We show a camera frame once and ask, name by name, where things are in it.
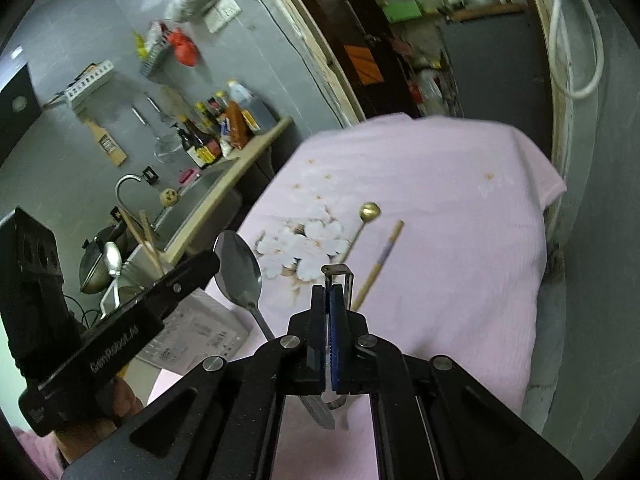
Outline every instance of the gray wall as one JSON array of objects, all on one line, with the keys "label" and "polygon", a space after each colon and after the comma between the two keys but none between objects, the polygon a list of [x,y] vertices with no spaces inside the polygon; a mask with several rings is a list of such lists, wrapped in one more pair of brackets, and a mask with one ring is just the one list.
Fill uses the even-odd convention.
[{"label": "gray wall", "polygon": [[[239,19],[212,36],[203,24],[184,30],[193,35],[202,59],[196,68],[168,59],[158,82],[177,86],[192,102],[210,97],[238,78],[257,91],[279,115],[291,115],[290,128],[274,147],[274,164],[282,165],[302,139],[338,127],[305,65],[287,44],[265,10],[255,0],[237,0]],[[264,0],[305,56],[272,0]],[[115,168],[94,142],[93,135],[69,108],[46,110],[0,166],[0,215],[21,206],[56,234],[65,273],[65,293],[85,309],[97,308],[101,294],[79,293],[78,264],[82,242],[110,223],[113,189],[126,173],[141,173],[151,165],[161,176],[157,187],[127,182],[123,198],[135,210],[152,216],[160,209],[158,193],[175,187],[179,170],[192,166],[184,155],[174,166],[153,156],[154,137],[130,111],[136,104],[160,134],[169,133],[145,101],[143,92],[158,97],[158,85],[138,75],[132,29],[144,31],[148,21],[162,15],[164,4],[140,11],[143,0],[39,0],[22,20],[6,52],[23,47],[36,95],[41,102],[63,89],[91,62],[110,59],[117,75],[92,95],[89,115],[106,128],[128,159]],[[78,314],[74,304],[70,307]],[[2,387],[0,406],[12,424],[24,426],[16,399],[24,381],[13,366],[0,328]]]},{"label": "gray wall", "polygon": [[[143,1],[116,0],[138,30],[144,30],[150,20],[164,12],[164,2],[151,10],[141,10]],[[263,1],[314,70],[304,44],[273,0]],[[256,92],[277,115],[290,115],[294,127],[274,146],[274,165],[280,167],[303,139],[322,130],[339,128],[339,122],[300,56],[260,3],[256,0],[236,2],[242,12],[215,35],[209,33],[202,21],[182,27],[202,55],[194,68],[170,59],[164,70],[192,101],[209,98],[215,91],[225,89],[229,79],[235,78]]]},{"label": "gray wall", "polygon": [[566,246],[566,337],[543,435],[593,478],[640,413],[640,49],[605,1],[593,163]]},{"label": "gray wall", "polygon": [[[137,103],[158,132],[169,133],[156,119],[143,91],[157,86],[138,76],[131,28],[113,0],[51,0],[30,12],[11,38],[8,50],[22,46],[41,102],[81,72],[90,62],[111,59],[118,74],[87,102],[86,111],[106,128],[128,159],[116,168],[101,152],[91,131],[62,102],[45,110],[0,166],[0,214],[19,205],[56,234],[65,273],[65,293],[96,308],[100,295],[79,293],[78,264],[82,242],[91,239],[111,218],[113,189],[126,173],[141,173],[151,165],[162,186],[177,185],[180,169],[162,165],[153,156],[155,139],[130,111]],[[127,182],[123,197],[158,213],[158,193],[146,184]]]}]

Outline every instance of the wall outlet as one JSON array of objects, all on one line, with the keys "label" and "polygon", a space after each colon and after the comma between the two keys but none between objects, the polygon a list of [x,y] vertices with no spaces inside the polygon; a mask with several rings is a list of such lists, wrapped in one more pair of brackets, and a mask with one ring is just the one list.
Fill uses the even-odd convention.
[{"label": "wall outlet", "polygon": [[220,0],[204,17],[204,22],[209,32],[215,34],[234,19],[241,10],[235,0]]}]

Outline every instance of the faucet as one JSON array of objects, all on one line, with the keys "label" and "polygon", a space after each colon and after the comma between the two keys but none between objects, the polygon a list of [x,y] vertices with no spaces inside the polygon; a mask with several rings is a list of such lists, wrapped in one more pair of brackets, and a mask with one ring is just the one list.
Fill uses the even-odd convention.
[{"label": "faucet", "polygon": [[[120,186],[122,186],[122,184],[124,182],[126,182],[127,180],[135,180],[137,182],[142,182],[142,177],[138,176],[136,174],[126,174],[125,176],[121,177],[121,179],[119,181],[117,181],[116,183],[116,189],[115,189],[115,194],[116,194],[116,202],[118,202],[118,206],[120,206],[120,208],[126,212],[129,217],[136,223],[138,224],[138,226],[140,227],[141,230],[144,230],[142,227],[142,222],[138,219],[138,216],[134,215],[129,208],[127,208],[127,206],[124,205],[124,202],[122,201],[122,199],[120,198]],[[153,224],[150,224],[150,227],[152,230],[154,230],[156,227]]]}]

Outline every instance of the golden spoon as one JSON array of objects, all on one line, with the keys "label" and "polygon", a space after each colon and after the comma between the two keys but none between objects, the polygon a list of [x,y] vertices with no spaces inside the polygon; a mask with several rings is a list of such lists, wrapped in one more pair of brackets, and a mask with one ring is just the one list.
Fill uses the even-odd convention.
[{"label": "golden spoon", "polygon": [[380,216],[380,213],[380,207],[375,202],[365,202],[360,206],[360,219],[362,220],[362,224],[360,224],[360,227],[358,227],[356,235],[353,237],[353,242],[351,242],[351,244],[349,245],[347,252],[344,253],[344,256],[342,257],[340,263],[343,264],[347,260],[347,257],[349,256],[349,253],[351,253],[351,249],[353,249],[353,246],[356,244],[356,241],[358,240],[360,233],[364,229],[364,226],[378,218]]}]

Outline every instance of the blue gripper pad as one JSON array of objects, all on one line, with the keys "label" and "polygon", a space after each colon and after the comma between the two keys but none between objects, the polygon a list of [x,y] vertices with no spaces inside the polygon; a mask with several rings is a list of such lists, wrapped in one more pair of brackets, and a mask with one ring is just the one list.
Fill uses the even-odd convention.
[{"label": "blue gripper pad", "polygon": [[337,391],[338,389],[338,370],[344,367],[348,356],[343,355],[344,352],[341,348],[349,348],[348,344],[344,343],[345,329],[347,327],[342,326],[346,321],[344,296],[342,294],[341,285],[332,285],[328,291],[329,294],[329,346],[331,348],[331,386],[332,389]]}]

